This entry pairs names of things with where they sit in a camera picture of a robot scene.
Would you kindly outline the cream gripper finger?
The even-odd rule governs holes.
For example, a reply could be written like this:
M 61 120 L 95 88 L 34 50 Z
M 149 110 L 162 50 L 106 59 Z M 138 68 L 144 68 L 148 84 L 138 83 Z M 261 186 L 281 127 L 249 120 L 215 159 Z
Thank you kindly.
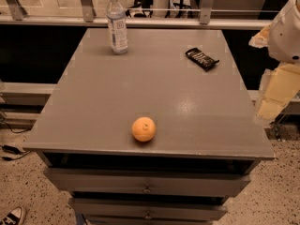
M 255 119 L 273 122 L 300 91 L 300 65 L 281 62 L 262 75 L 255 103 Z
M 260 32 L 253 36 L 248 45 L 254 48 L 267 48 L 269 46 L 269 33 L 271 25 L 266 25 Z

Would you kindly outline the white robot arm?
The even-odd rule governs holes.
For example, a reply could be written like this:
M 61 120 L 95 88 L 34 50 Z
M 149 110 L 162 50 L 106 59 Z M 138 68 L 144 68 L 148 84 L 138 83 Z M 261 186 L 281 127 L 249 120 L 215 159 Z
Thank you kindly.
M 254 121 L 266 126 L 300 91 L 300 0 L 289 0 L 248 45 L 266 47 L 269 56 L 279 61 L 274 70 L 267 69 L 262 75 L 255 103 Z

